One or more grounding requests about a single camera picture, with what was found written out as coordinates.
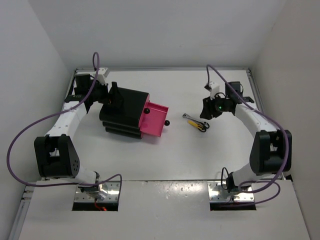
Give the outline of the black drawer cabinet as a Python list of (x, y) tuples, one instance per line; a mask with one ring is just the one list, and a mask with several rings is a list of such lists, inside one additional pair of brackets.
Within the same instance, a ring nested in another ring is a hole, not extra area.
[(105, 131), (134, 139), (141, 139), (140, 119), (148, 92), (118, 87), (122, 95), (122, 108), (107, 109), (105, 105), (99, 112), (99, 120)]

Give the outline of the silver ratchet wrench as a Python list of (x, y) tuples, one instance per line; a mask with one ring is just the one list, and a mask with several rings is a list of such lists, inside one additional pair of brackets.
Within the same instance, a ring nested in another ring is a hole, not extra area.
[(198, 119), (198, 118), (194, 118), (194, 117), (188, 115), (187, 113), (184, 113), (184, 114), (182, 115), (182, 117), (183, 117), (184, 119), (188, 119), (188, 120), (191, 120), (191, 121), (193, 121), (193, 122), (197, 122), (197, 123), (202, 124), (202, 125), (204, 125), (204, 126), (209, 126), (209, 123), (208, 123), (208, 122), (206, 122), (206, 121), (204, 121), (204, 120), (200, 120), (200, 119)]

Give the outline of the pink drawer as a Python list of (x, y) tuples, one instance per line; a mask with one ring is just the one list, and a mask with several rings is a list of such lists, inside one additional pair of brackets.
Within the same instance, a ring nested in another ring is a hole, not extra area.
[(145, 135), (145, 131), (143, 129), (140, 129), (140, 138), (142, 139)]
[(142, 112), (139, 128), (144, 130), (147, 135), (161, 137), (169, 108), (153, 102), (149, 102), (148, 107), (150, 113), (144, 114)]
[(145, 104), (143, 107), (143, 113), (145, 115), (150, 113), (149, 103), (150, 103), (150, 94), (147, 95), (146, 100), (145, 100)]

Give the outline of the pink top drawer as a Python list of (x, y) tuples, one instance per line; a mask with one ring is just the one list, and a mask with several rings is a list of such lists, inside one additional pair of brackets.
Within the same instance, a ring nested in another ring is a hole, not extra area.
[(150, 113), (149, 103), (150, 103), (150, 94), (147, 95), (146, 100), (145, 100), (145, 104), (143, 107), (143, 113), (145, 115)]

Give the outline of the pink bottom drawer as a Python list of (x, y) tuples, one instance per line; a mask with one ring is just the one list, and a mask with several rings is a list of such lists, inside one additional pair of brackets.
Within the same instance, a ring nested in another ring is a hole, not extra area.
[(140, 129), (140, 138), (142, 139), (145, 135), (145, 131), (143, 129)]

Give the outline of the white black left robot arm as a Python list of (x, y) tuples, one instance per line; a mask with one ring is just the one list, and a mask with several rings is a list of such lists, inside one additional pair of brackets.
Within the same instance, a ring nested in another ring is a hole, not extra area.
[(90, 196), (106, 195), (107, 185), (100, 184), (96, 171), (82, 166), (73, 138), (83, 117), (95, 102), (109, 100), (107, 73), (76, 74), (64, 99), (62, 114), (45, 136), (34, 140), (38, 172), (48, 179), (76, 183)]

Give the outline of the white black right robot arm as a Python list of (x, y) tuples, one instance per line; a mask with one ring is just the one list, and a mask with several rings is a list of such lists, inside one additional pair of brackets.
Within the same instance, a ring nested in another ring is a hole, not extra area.
[(283, 170), (290, 170), (292, 134), (287, 130), (288, 139), (285, 140), (281, 130), (258, 114), (255, 101), (243, 95), (240, 82), (226, 83), (225, 92), (220, 92), (219, 84), (214, 82), (208, 82), (204, 88), (210, 95), (202, 100), (200, 118), (211, 120), (222, 113), (232, 113), (253, 137), (249, 162), (241, 169), (230, 172), (226, 178), (225, 186), (229, 193), (244, 190), (263, 178), (277, 174), (283, 163), (286, 163)]

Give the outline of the yellow utility knife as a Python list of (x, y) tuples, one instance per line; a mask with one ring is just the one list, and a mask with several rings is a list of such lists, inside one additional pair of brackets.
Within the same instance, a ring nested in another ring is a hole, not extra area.
[(192, 120), (188, 120), (187, 121), (190, 125), (192, 125), (193, 127), (195, 127), (195, 128), (197, 128), (197, 129), (203, 129), (203, 126), (201, 125), (201, 124), (199, 124), (199, 123), (197, 123), (197, 122), (194, 122), (194, 121), (192, 121)]

